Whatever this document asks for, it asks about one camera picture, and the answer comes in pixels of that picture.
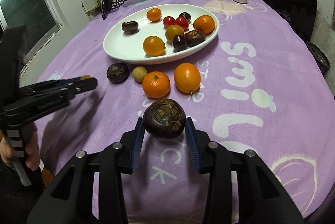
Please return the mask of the person's left hand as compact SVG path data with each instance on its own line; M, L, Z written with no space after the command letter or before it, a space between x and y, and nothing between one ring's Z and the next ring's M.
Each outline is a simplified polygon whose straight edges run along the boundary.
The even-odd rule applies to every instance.
M26 160L26 166L29 169L35 171L38 169L40 164L39 146L37 143L37 127L33 123L30 126L30 129L32 130L32 135L30 137L30 140L26 144L26 153L28 155L28 158ZM13 157L13 149L9 144L6 143L5 137L1 132L1 158L4 164L11 167L12 169L14 168L14 165L11 161Z

